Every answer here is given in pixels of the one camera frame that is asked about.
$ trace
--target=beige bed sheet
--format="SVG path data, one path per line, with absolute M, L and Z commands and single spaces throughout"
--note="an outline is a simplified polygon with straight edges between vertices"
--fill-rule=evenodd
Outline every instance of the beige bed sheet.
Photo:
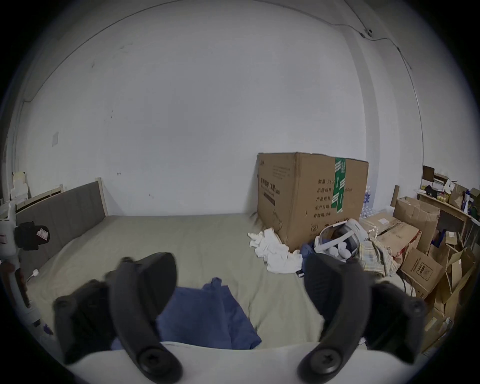
M 28 283 L 42 318 L 53 325 L 53 301 L 91 279 L 103 280 L 123 257 L 140 260 L 171 252 L 178 286 L 201 288 L 214 277 L 228 285 L 262 339 L 258 348 L 318 341 L 323 318 L 296 274 L 267 272 L 249 248 L 248 232 L 259 232 L 257 216 L 109 216 L 71 241 Z

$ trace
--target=blue towel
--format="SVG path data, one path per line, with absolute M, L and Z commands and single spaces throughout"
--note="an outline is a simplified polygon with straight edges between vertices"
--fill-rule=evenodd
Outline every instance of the blue towel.
M 253 349 L 262 340 L 228 286 L 215 277 L 202 289 L 177 287 L 156 319 L 162 341 L 200 347 Z M 112 350 L 123 349 L 115 339 Z
M 315 250 L 313 249 L 315 246 L 315 243 L 310 243 L 310 244 L 303 244 L 301 246 L 301 249 L 300 249 L 300 254 L 302 255 L 303 257 L 303 261 L 302 261 L 302 265 L 301 265 L 301 268 L 303 270 L 303 272 L 305 273 L 305 266 L 307 264 L 307 259 L 308 257 L 315 253 Z

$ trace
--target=white cloth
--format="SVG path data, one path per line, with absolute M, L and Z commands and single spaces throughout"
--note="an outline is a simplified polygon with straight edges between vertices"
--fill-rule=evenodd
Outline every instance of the white cloth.
M 250 246 L 255 248 L 255 254 L 267 263 L 267 271 L 287 274 L 301 270 L 303 258 L 300 251 L 290 253 L 288 246 L 282 244 L 273 228 L 259 234 L 249 233 L 248 237 L 252 239 Z

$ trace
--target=gray headboard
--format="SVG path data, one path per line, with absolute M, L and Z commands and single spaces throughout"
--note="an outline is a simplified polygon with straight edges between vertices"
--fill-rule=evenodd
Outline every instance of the gray headboard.
M 20 265 L 25 278 L 40 269 L 71 240 L 82 236 L 106 215 L 101 179 L 59 193 L 17 213 L 17 225 L 35 221 L 50 231 L 50 241 L 38 251 L 20 250 Z

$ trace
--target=cardboard box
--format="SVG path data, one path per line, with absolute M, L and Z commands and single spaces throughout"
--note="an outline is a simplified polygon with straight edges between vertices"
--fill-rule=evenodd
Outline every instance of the cardboard box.
M 458 209 L 462 209 L 463 194 L 466 191 L 467 189 L 465 187 L 462 187 L 460 184 L 455 184 L 455 188 L 453 188 L 452 193 L 450 194 L 448 203 Z
M 473 199 L 472 205 L 476 208 L 480 208 L 480 191 L 476 188 L 470 190 L 470 198 Z
M 387 229 L 401 223 L 401 221 L 386 212 L 381 212 L 367 218 L 361 218 L 359 223 L 368 233 L 378 236 Z
M 450 323 L 450 320 L 447 320 L 442 312 L 436 308 L 432 308 L 425 319 L 421 351 L 425 352 L 435 345 L 448 330 Z
M 417 248 L 426 254 L 435 236 L 440 209 L 420 200 L 404 197 L 396 201 L 393 217 L 421 230 Z
M 458 245 L 458 240 L 457 240 L 457 234 L 456 232 L 449 232 L 449 231 L 446 231 L 445 232 L 445 237 L 444 237 L 444 241 L 446 244 L 452 246 L 452 247 L 455 247 L 456 245 Z
M 293 251 L 331 224 L 359 219 L 367 176 L 366 161 L 259 154 L 258 215 Z
M 460 308 L 459 299 L 470 277 L 476 271 L 475 256 L 469 249 L 457 252 L 460 246 L 452 247 L 442 241 L 440 248 L 431 247 L 429 256 L 442 265 L 444 272 L 439 276 L 435 290 L 426 301 L 433 302 L 437 311 L 445 318 L 455 319 Z
M 417 297 L 424 299 L 433 291 L 445 268 L 434 259 L 415 248 L 411 248 L 400 268 L 415 288 Z
M 398 265 L 402 265 L 410 248 L 416 248 L 420 241 L 421 231 L 407 223 L 398 222 L 386 230 L 377 240 L 390 252 Z
M 437 299 L 442 304 L 447 304 L 452 297 L 456 296 L 455 299 L 458 302 L 460 291 L 475 270 L 475 256 L 470 249 L 465 248 L 461 252 L 452 254 L 448 260 L 444 258 L 443 263 L 445 264 L 445 273 L 438 285 Z

